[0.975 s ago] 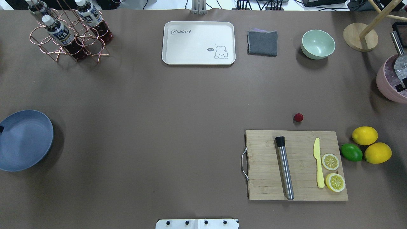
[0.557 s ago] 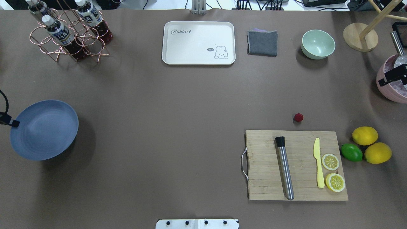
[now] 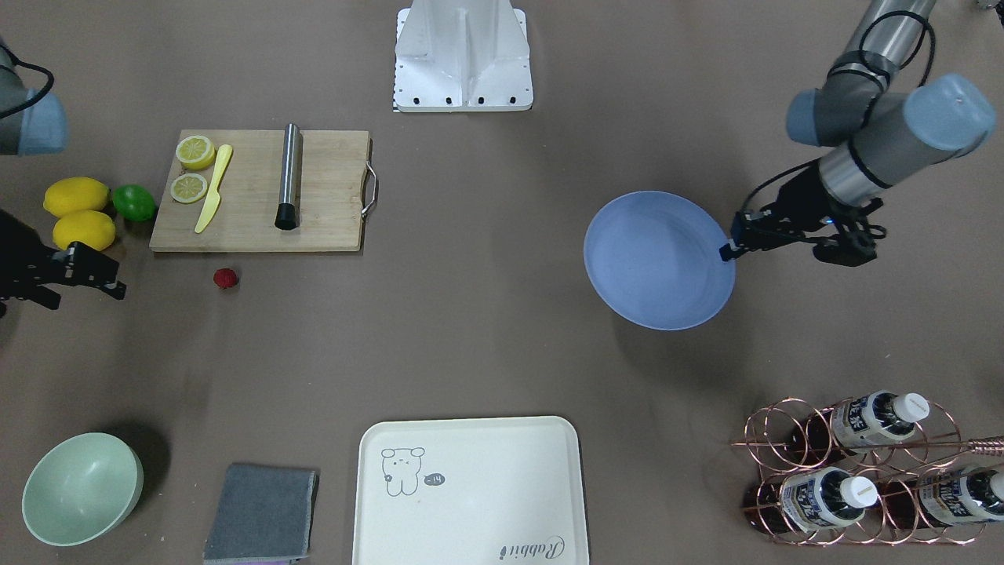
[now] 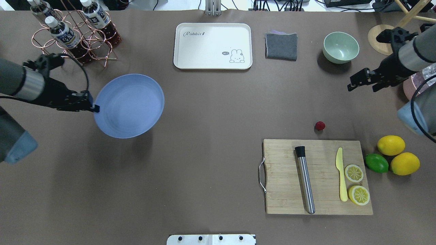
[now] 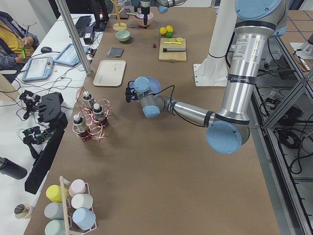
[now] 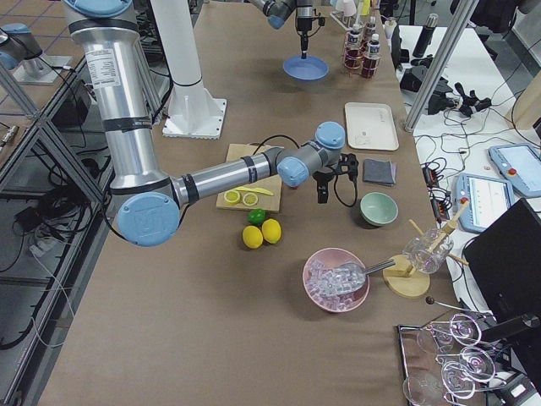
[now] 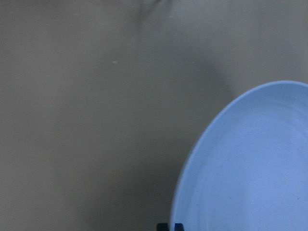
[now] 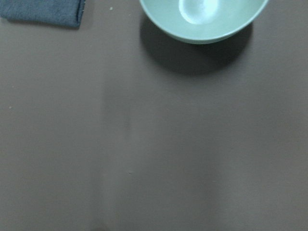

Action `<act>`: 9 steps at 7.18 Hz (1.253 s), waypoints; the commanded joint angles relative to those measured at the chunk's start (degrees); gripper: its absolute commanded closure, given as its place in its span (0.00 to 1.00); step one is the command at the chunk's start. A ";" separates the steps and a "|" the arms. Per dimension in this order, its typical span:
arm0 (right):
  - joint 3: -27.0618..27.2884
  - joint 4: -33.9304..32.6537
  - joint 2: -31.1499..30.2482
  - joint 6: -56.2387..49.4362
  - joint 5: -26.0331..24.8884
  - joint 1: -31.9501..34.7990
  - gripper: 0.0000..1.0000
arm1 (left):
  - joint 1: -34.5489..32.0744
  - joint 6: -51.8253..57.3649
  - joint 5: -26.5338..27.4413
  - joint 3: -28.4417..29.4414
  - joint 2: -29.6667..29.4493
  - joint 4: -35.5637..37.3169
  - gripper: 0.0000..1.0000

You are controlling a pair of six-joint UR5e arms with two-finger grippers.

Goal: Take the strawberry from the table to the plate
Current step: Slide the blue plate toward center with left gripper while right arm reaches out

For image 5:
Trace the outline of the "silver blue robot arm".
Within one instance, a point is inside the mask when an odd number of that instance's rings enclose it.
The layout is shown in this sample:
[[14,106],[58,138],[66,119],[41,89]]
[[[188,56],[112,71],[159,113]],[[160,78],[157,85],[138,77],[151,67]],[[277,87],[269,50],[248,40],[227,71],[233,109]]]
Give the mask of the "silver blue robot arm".
[[285,33],[288,7],[287,0],[223,0],[208,54],[193,68],[196,89],[179,101],[144,76],[129,83],[126,99],[137,100],[147,118],[164,111],[205,127],[216,152],[238,151],[250,135],[247,109],[264,45]]

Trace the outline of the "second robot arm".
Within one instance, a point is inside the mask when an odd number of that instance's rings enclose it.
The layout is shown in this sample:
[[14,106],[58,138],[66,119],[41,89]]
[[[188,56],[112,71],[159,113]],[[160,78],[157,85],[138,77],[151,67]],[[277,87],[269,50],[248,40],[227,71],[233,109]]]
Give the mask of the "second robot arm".
[[[170,7],[184,4],[185,0],[154,0],[154,5],[158,8],[160,14],[164,14]],[[137,5],[134,6],[134,11],[143,14],[143,27],[146,29],[148,26],[148,15],[150,14],[151,1],[140,0]]]

